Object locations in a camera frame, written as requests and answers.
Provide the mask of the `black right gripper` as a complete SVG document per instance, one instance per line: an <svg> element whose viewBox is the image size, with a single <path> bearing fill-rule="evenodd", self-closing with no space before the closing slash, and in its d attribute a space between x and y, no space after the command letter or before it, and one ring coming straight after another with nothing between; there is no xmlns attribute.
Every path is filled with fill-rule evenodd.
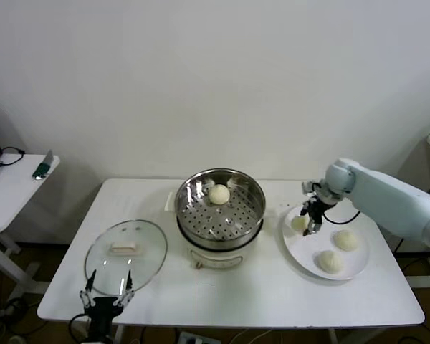
<svg viewBox="0 0 430 344"><path fill-rule="evenodd" d="M306 230L303 232L304 237L319 232L325 212L326 204L320 200L310 200L303 203L300 215L304 216L309 214L309 217L312 219L312 221L309 221Z"/></svg>

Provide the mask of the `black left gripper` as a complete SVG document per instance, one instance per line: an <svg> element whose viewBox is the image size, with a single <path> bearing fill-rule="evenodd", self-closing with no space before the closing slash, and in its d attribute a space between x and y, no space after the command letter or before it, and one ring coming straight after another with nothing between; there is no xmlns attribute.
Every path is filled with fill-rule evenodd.
<svg viewBox="0 0 430 344"><path fill-rule="evenodd" d="M86 316L90 319L88 339L111 339L113 319L123 313L124 307L134 297L133 280L131 271L128 271L127 279L121 280L120 294L116 297L92 298L92 287L95 281L95 271L87 279L85 288L80 291Z"/></svg>

